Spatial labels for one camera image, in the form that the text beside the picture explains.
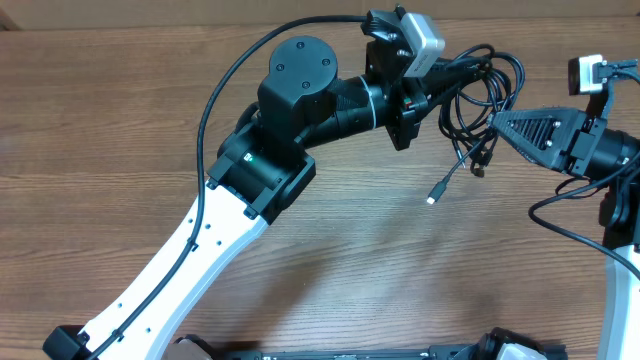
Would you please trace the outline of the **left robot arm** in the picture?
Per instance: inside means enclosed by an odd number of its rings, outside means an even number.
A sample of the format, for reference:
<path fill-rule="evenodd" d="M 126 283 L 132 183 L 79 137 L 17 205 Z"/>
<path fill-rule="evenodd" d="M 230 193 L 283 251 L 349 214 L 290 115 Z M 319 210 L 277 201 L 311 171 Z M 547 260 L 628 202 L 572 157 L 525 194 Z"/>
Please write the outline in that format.
<path fill-rule="evenodd" d="M 333 49 L 298 36 L 280 43 L 257 101 L 240 116 L 169 240 L 130 286 L 84 325 L 46 338 L 52 359 L 158 359 L 224 268 L 286 210 L 316 173 L 310 149 L 379 127 L 397 150 L 436 106 L 488 72 L 485 56 L 414 55 L 373 41 L 367 70 L 343 80 Z"/>

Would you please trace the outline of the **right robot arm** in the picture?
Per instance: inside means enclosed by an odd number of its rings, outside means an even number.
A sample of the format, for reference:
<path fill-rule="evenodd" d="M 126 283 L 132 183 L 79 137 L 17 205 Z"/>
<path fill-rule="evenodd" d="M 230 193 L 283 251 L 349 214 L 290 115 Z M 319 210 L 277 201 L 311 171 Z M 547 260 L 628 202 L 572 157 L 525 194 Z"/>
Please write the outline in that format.
<path fill-rule="evenodd" d="M 639 357 L 639 140 L 611 130 L 602 117 L 574 108 L 505 111 L 490 126 L 528 161 L 586 185 L 541 200 L 529 209 L 538 225 L 588 245 L 606 256 L 604 321 L 596 357 Z M 599 189 L 603 240 L 546 221 L 536 211 L 562 200 L 586 198 Z"/>

